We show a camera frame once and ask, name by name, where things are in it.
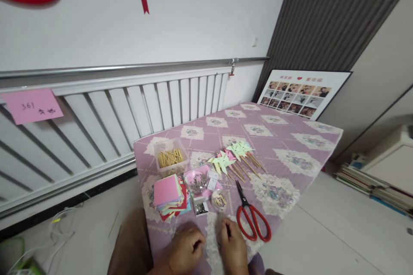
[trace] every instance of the gray curtain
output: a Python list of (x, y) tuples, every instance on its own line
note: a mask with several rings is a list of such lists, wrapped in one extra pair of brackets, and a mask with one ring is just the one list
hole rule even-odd
[(273, 69), (350, 71), (399, 0), (284, 0), (254, 94)]

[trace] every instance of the red scissors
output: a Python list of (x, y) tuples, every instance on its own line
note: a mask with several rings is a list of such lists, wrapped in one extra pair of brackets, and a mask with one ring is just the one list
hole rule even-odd
[[(251, 241), (256, 241), (257, 240), (257, 233), (260, 239), (262, 239), (264, 242), (268, 242), (271, 240), (271, 228), (270, 225), (268, 224), (267, 220), (264, 218), (264, 216), (254, 207), (254, 205), (251, 205), (250, 203), (248, 203), (246, 197), (244, 196), (244, 192), (242, 191), (241, 185), (240, 183), (236, 180), (235, 181), (237, 183), (237, 189), (238, 189), (238, 193), (240, 194), (241, 197), (241, 201), (242, 201), (242, 205), (238, 208), (237, 211), (237, 222), (238, 222), (238, 226), (240, 227), (242, 233), (247, 237), (247, 239), (251, 240)], [(253, 216), (253, 221), (254, 221), (254, 225), (251, 222), (250, 217), (248, 216), (247, 212), (245, 211), (245, 207), (248, 206), (250, 208), (251, 214)], [(241, 210), (244, 213), (248, 224), (250, 225), (251, 230), (253, 231), (253, 235), (250, 236), (248, 235), (245, 230), (243, 229), (242, 225), (241, 225), (241, 221), (240, 221), (240, 215), (241, 215)], [(261, 234), (261, 231), (259, 230), (259, 225), (257, 223), (257, 218), (255, 217), (256, 213), (258, 216), (261, 217), (262, 221), (264, 221), (265, 226), (267, 227), (267, 236), (264, 238)]]

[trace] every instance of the white wire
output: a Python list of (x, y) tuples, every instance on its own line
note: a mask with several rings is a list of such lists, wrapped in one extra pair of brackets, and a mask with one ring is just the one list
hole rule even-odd
[[(12, 266), (12, 267), (10, 268), (10, 270), (7, 272), (7, 275), (10, 274), (10, 272), (11, 272), (11, 271), (14, 269), (14, 267), (19, 263), (19, 261), (20, 261), (21, 259), (23, 259), (23, 258), (25, 257), (25, 255), (28, 254), (29, 252), (35, 251), (35, 250), (39, 250), (39, 249), (43, 249), (43, 248), (46, 248), (46, 247), (55, 246), (55, 245), (58, 243), (58, 241), (60, 240), (60, 237), (62, 237), (62, 236), (67, 236), (68, 238), (67, 238), (67, 239), (60, 245), (60, 247), (48, 258), (48, 259), (50, 259), (50, 258), (52, 257), (52, 261), (51, 261), (51, 263), (50, 263), (49, 270), (48, 270), (47, 273), (46, 273), (46, 274), (48, 274), (49, 271), (50, 271), (50, 268), (51, 268), (51, 266), (52, 266), (52, 262), (53, 262), (54, 256), (55, 256), (56, 253), (60, 250), (60, 248), (62, 248), (63, 245), (66, 244), (66, 242), (74, 235), (74, 232), (72, 232), (72, 233), (61, 233), (61, 232), (59, 232), (59, 231), (56, 231), (56, 230), (54, 229), (54, 227), (56, 226), (56, 225), (54, 225), (54, 223), (55, 223), (54, 221), (55, 221), (55, 220), (58, 220), (58, 219), (61, 219), (61, 217), (62, 217), (64, 214), (70, 213), (71, 211), (75, 211), (75, 210), (77, 210), (78, 208), (80, 208), (80, 207), (82, 207), (82, 206), (83, 206), (83, 204), (81, 204), (81, 206), (75, 206), (75, 207), (71, 207), (71, 208), (66, 208), (66, 209), (58, 212), (58, 213), (52, 218), (52, 221), (50, 222), (50, 224), (49, 224), (49, 229), (48, 229), (48, 230), (49, 230), (49, 237), (50, 237), (50, 240), (52, 241), (52, 243), (51, 243), (51, 244), (45, 244), (45, 245), (39, 246), (39, 247), (35, 247), (35, 248), (29, 249), (28, 251), (26, 251), (26, 252), (16, 261), (16, 263), (13, 264), (13, 266)], [(56, 241), (53, 240), (53, 237), (52, 237), (53, 234), (59, 235), (59, 238), (58, 238)]]
[(46, 275), (49, 274), (50, 269), (52, 268), (53, 259), (55, 258), (55, 255), (57, 254), (57, 252), (63, 247), (63, 245), (65, 245), (65, 244), (68, 242), (68, 240), (71, 239), (71, 237), (72, 237), (73, 235), (74, 235), (74, 232), (73, 232), (73, 233), (68, 237), (68, 239), (65, 240), (65, 241), (59, 246), (59, 248), (57, 248), (56, 251), (48, 258), (48, 259), (51, 259), (51, 260), (50, 260), (49, 268), (47, 269)]

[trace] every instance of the scissors handle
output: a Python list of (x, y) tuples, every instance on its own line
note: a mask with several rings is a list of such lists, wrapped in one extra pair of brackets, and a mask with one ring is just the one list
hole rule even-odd
[[(242, 206), (240, 206), (240, 207), (238, 208), (238, 212), (237, 212), (237, 222), (238, 222), (238, 226), (239, 226), (240, 229), (241, 229), (241, 232), (246, 236), (247, 239), (249, 239), (249, 240), (251, 240), (251, 241), (256, 241), (256, 240), (257, 240), (257, 233), (258, 233), (258, 236), (259, 236), (260, 239), (262, 239), (264, 242), (269, 242), (269, 241), (271, 240), (271, 228), (270, 228), (270, 225), (268, 224), (268, 222), (267, 222), (267, 220), (264, 218), (264, 216), (263, 216), (253, 205), (249, 205), (249, 208), (250, 208), (251, 214), (252, 214), (252, 216), (253, 216), (254, 225), (253, 225), (253, 223), (251, 222), (251, 219), (250, 219), (250, 217), (248, 216), (247, 212), (245, 211), (245, 208), (242, 207)], [(245, 215), (245, 217), (246, 217), (246, 219), (247, 219), (247, 221), (248, 221), (248, 224), (250, 225), (250, 228), (251, 228), (251, 230), (252, 230), (252, 232), (253, 232), (253, 235), (252, 235), (252, 236), (248, 235), (248, 234), (245, 232), (245, 230), (243, 229), (242, 225), (241, 225), (241, 220), (240, 220), (241, 210), (242, 210), (242, 212), (244, 213), (244, 215)], [(256, 216), (255, 216), (254, 213), (257, 213), (257, 215), (261, 217), (262, 221), (264, 221), (265, 227), (267, 228), (267, 236), (266, 236), (266, 237), (263, 237), (263, 236), (262, 236), (261, 231), (259, 230), (259, 225), (258, 225), (258, 223), (257, 223), (257, 218), (256, 218)]]
[[(251, 228), (251, 230), (252, 230), (252, 232), (253, 232), (253, 235), (252, 235), (252, 236), (248, 235), (247, 232), (245, 232), (244, 228), (242, 227), (241, 220), (240, 220), (241, 211), (244, 213), (245, 218), (247, 219), (248, 224), (250, 225), (250, 228)], [(257, 240), (257, 232), (255, 232), (254, 225), (253, 225), (253, 223), (251, 222), (251, 219), (250, 219), (250, 217), (248, 216), (248, 214), (247, 214), (247, 212), (245, 211), (245, 208), (244, 208), (243, 206), (238, 207), (238, 211), (237, 211), (237, 222), (238, 222), (238, 226), (239, 226), (240, 229), (241, 229), (241, 232), (245, 235), (245, 237), (246, 237), (247, 239), (249, 239), (250, 241), (256, 241), (256, 240)]]

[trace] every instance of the hand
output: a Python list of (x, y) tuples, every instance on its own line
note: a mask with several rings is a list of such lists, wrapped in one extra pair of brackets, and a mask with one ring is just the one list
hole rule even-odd
[(222, 221), (221, 248), (228, 274), (248, 274), (247, 245), (239, 226), (228, 218)]
[(174, 275), (188, 274), (202, 256), (205, 238), (197, 226), (180, 232), (172, 242), (171, 254), (167, 261)]

